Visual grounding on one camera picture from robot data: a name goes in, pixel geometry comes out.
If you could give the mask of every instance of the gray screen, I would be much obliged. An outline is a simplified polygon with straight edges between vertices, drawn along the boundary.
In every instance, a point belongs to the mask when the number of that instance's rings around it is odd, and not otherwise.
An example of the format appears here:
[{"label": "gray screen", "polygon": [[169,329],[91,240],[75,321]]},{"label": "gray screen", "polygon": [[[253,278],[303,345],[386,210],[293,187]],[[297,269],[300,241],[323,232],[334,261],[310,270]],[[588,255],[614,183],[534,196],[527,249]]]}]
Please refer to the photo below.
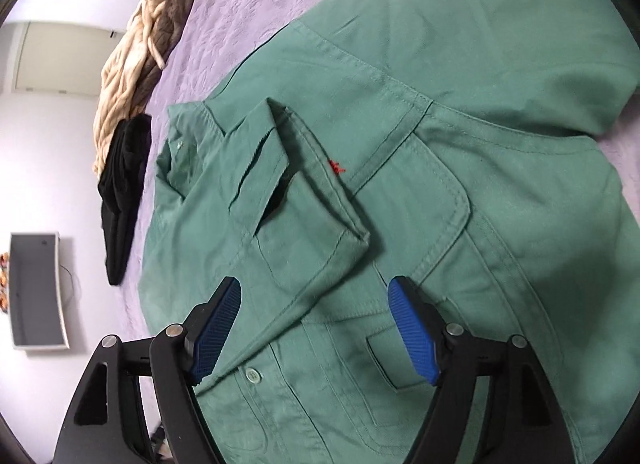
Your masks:
[{"label": "gray screen", "polygon": [[58,309],[54,234],[12,235],[9,308],[14,345],[65,345]]}]

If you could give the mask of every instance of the cable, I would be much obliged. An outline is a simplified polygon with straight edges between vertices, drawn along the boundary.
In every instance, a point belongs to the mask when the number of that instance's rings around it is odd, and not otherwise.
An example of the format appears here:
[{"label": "cable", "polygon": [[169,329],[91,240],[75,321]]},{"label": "cable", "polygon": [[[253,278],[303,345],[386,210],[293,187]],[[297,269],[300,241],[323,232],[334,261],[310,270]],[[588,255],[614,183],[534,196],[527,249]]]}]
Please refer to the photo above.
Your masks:
[{"label": "cable", "polygon": [[71,274],[71,271],[66,269],[66,267],[63,266],[62,264],[60,264],[60,267],[62,267],[68,273],[69,278],[71,279],[71,290],[73,291],[73,293],[68,298],[68,300],[66,300],[62,304],[62,308],[66,309],[66,306],[69,305],[71,303],[71,301],[76,297],[76,284],[74,284],[74,276]]}]

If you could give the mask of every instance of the blue gripper pad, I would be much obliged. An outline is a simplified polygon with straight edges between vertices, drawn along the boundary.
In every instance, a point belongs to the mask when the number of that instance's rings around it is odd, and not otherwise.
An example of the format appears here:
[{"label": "blue gripper pad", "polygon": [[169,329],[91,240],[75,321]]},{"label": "blue gripper pad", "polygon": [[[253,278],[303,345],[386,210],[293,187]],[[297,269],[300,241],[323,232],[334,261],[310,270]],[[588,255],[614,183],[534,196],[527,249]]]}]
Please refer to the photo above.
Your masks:
[{"label": "blue gripper pad", "polygon": [[220,352],[229,336],[238,311],[240,310],[240,282],[233,279],[224,290],[218,306],[209,317],[207,324],[193,346],[193,365],[190,374],[194,383],[200,382],[213,372]]},{"label": "blue gripper pad", "polygon": [[415,371],[436,386],[440,377],[440,368],[436,361],[435,343],[422,325],[398,279],[389,282],[387,295],[391,314],[396,321]]}]

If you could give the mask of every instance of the television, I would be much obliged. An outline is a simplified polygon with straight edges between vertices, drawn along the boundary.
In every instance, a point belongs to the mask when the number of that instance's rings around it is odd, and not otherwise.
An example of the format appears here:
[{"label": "television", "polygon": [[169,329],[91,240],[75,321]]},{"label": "television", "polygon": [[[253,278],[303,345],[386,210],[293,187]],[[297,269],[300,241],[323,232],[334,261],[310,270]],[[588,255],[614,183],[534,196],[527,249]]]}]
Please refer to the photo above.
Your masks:
[{"label": "television", "polygon": [[57,233],[12,234],[8,301],[14,348],[68,349]]}]

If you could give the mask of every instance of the bed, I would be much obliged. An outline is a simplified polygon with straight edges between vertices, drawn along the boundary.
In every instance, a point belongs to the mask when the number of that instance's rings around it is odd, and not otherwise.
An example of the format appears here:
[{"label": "bed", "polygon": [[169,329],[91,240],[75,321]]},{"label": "bed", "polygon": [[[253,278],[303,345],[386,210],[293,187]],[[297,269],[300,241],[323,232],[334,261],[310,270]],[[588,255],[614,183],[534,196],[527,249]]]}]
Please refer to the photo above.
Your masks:
[{"label": "bed", "polygon": [[[129,266],[117,289],[124,341],[150,334],[143,317],[137,284],[145,233],[154,205],[154,160],[166,137],[166,108],[203,99],[220,79],[259,44],[319,0],[195,0],[182,40],[172,53],[146,112],[153,116],[152,146],[145,189]],[[640,96],[633,99],[600,146],[623,180],[625,197],[640,220]],[[153,405],[150,383],[143,383],[147,406]],[[157,415],[153,406],[148,419]]]}]

